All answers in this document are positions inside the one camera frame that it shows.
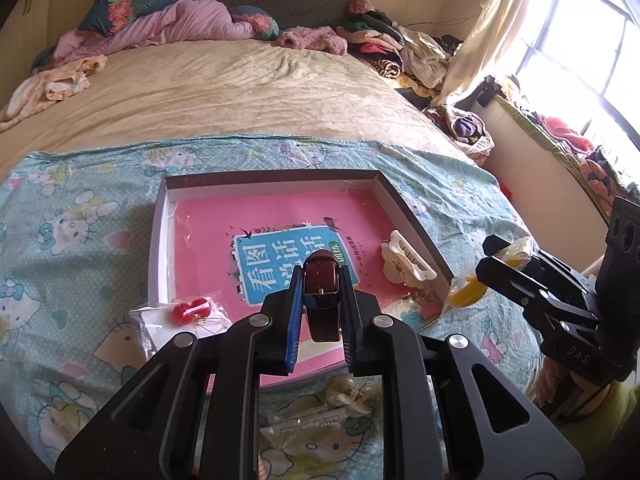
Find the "pink duvet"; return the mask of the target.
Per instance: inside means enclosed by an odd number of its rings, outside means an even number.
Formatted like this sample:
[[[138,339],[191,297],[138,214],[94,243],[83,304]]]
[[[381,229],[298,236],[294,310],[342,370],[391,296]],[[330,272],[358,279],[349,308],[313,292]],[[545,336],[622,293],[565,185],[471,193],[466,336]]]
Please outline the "pink duvet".
[[[216,0],[179,0],[165,9],[138,18],[113,36],[79,29],[66,32],[51,56],[54,65],[181,41],[245,40],[258,35],[251,22],[233,21],[228,8]]]

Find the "beige bed sheet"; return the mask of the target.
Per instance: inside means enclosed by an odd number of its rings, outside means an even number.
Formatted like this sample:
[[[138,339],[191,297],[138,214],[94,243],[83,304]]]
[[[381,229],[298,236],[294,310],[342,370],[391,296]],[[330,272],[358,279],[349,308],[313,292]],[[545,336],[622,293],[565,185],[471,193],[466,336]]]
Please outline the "beige bed sheet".
[[[116,53],[89,81],[2,133],[2,174],[32,152],[237,133],[380,141],[466,159],[351,56],[256,40],[178,42]]]

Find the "cream wardrobe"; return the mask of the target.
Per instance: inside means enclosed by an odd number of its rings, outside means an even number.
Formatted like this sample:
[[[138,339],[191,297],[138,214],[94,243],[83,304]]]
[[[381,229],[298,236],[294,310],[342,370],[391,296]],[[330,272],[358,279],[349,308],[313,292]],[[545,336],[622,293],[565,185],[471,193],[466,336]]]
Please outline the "cream wardrobe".
[[[1,106],[47,47],[50,0],[18,0],[1,29]]]

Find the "green fleece sleeve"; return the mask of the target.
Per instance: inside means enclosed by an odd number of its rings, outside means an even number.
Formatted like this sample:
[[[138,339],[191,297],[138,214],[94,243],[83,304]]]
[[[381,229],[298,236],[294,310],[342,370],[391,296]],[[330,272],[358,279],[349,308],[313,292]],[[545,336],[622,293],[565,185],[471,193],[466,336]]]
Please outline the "green fleece sleeve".
[[[600,460],[638,404],[638,385],[613,382],[608,395],[594,412],[561,425],[560,431],[590,466]]]

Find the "pearl hair clip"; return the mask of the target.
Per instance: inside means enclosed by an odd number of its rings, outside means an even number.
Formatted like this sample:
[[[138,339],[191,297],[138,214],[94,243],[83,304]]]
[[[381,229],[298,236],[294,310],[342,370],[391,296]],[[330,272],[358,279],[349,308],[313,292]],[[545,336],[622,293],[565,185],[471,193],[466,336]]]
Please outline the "pearl hair clip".
[[[323,399],[332,408],[344,408],[350,417],[366,417],[372,414],[371,401],[377,392],[373,382],[341,375],[326,383]]]

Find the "cream claw hair clip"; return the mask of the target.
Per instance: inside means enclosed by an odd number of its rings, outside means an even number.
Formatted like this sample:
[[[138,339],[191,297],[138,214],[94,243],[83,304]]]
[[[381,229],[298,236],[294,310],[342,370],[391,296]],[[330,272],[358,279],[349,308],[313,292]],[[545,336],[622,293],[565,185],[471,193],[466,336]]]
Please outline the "cream claw hair clip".
[[[424,288],[437,278],[436,271],[397,230],[390,233],[388,242],[381,244],[381,255],[383,274],[391,283]]]

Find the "pink patterned garment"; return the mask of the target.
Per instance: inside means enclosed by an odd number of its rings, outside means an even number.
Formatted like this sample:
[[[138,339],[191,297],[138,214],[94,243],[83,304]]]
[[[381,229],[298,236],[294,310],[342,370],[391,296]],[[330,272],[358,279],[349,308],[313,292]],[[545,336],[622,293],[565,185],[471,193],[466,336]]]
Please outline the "pink patterned garment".
[[[89,77],[107,63],[105,55],[81,58],[24,80],[1,110],[1,131],[37,115],[58,102],[70,99],[90,87]]]

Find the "Hello Kitty blue blanket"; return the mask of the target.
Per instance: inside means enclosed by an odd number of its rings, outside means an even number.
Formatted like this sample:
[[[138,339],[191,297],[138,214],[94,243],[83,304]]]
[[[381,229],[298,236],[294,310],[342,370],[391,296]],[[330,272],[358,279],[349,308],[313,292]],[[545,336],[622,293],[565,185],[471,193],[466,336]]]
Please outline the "Hello Kitty blue blanket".
[[[436,271],[424,288],[384,276],[393,230]],[[212,295],[233,323],[318,249],[382,309],[413,299],[437,315],[420,333],[465,336],[528,388],[542,356],[518,307],[491,293],[442,310],[490,234],[526,234],[491,174],[381,142],[206,136],[32,153],[1,185],[2,408],[51,471],[145,363],[131,310]]]

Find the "floral dark blue pillow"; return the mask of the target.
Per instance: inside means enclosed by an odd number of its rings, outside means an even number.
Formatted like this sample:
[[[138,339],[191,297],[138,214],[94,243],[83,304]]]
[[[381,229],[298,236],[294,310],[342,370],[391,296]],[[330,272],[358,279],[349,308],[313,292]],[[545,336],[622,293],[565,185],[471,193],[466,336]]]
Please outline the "floral dark blue pillow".
[[[179,0],[96,0],[77,27],[81,32],[113,36],[149,14],[164,10]]]

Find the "yellow hair clip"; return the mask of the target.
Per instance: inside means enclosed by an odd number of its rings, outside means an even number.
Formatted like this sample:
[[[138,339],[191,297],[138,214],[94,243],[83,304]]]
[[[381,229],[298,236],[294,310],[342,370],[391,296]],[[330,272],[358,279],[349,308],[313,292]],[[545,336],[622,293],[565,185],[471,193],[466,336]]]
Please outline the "yellow hair clip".
[[[532,262],[536,244],[531,236],[508,242],[489,235],[483,245],[484,257],[471,271],[454,278],[445,300],[446,308],[463,309],[476,304],[486,294],[505,292],[510,278],[516,278]]]

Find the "small blue box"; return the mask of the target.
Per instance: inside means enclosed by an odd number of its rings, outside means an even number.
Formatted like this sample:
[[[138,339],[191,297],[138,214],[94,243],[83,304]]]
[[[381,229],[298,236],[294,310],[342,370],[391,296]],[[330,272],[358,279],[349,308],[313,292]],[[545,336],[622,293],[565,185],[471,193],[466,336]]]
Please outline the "small blue box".
[[[404,322],[414,330],[423,330],[437,318],[436,314],[428,313],[426,307],[422,307],[411,298],[400,298],[391,302],[383,309],[383,313]]]

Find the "purple clothes heap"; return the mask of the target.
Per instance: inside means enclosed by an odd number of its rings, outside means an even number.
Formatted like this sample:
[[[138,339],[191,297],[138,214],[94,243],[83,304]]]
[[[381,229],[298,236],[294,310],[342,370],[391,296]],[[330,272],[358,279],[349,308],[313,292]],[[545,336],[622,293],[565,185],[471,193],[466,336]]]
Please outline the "purple clothes heap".
[[[427,107],[423,114],[477,166],[484,166],[495,142],[480,116],[452,105]]]

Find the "mauve fluffy garment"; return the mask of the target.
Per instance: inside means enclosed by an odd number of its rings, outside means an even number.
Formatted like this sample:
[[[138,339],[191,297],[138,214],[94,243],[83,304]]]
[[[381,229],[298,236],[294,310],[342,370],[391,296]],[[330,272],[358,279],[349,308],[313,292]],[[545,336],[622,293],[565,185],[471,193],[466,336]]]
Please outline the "mauve fluffy garment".
[[[296,26],[280,32],[276,45],[294,50],[311,50],[333,55],[345,55],[348,42],[330,26],[310,28]]]

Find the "pile of clothes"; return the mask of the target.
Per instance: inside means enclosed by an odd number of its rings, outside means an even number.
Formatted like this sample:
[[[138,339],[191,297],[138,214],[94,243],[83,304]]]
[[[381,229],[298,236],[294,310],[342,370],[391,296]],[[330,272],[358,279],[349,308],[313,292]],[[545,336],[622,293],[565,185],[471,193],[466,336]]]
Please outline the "pile of clothes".
[[[378,76],[393,81],[429,101],[439,96],[450,58],[462,41],[455,36],[432,37],[391,20],[368,0],[350,0],[347,21],[335,29],[347,42],[347,52]]]

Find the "cream curtain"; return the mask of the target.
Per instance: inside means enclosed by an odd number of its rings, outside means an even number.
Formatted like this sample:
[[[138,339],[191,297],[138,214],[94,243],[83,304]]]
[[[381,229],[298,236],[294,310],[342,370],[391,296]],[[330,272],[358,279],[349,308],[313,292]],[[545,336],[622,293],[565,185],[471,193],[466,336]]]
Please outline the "cream curtain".
[[[480,16],[450,58],[434,106],[454,104],[494,70],[518,39],[533,0],[484,0]]]

